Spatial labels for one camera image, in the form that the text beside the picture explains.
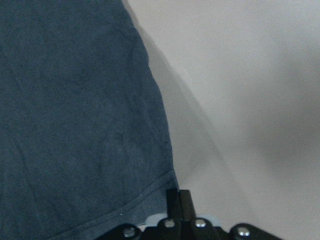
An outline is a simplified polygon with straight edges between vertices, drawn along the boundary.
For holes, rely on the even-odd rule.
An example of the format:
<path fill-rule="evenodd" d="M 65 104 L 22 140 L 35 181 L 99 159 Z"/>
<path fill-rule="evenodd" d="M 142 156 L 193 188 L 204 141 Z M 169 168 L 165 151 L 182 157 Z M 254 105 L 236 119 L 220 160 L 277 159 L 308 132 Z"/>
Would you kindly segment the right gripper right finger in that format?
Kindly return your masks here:
<path fill-rule="evenodd" d="M 182 220 L 184 222 L 189 222 L 197 217 L 191 192 L 189 190 L 182 189 L 178 193 L 180 209 L 182 214 Z"/>

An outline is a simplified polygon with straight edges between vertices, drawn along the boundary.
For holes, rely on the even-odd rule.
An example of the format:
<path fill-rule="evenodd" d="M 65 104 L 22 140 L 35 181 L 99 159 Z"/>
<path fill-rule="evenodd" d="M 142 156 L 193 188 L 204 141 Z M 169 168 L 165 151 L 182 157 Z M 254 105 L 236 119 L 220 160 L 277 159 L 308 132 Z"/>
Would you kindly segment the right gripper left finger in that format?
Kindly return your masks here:
<path fill-rule="evenodd" d="M 181 203 L 177 188 L 166 191 L 167 218 L 178 222 L 182 221 Z"/>

